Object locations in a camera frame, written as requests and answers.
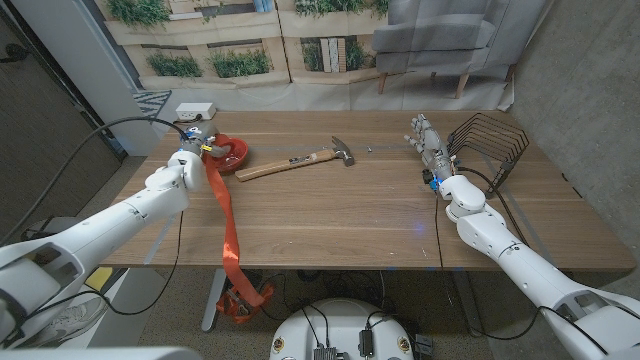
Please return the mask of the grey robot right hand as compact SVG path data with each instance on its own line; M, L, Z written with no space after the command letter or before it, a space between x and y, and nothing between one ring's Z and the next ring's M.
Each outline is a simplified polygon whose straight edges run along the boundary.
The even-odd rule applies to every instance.
M411 120L415 136L405 135L404 139L421 155L426 168L438 183L454 175L453 163L446 145L429 120L419 114Z

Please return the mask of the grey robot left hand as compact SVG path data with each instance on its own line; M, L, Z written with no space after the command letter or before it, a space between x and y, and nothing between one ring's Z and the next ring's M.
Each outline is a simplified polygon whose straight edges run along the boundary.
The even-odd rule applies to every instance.
M211 123L191 124L184 132L187 139L182 142L183 151L196 155L206 153L215 158L224 157L231 151L231 146L223 143L225 136Z

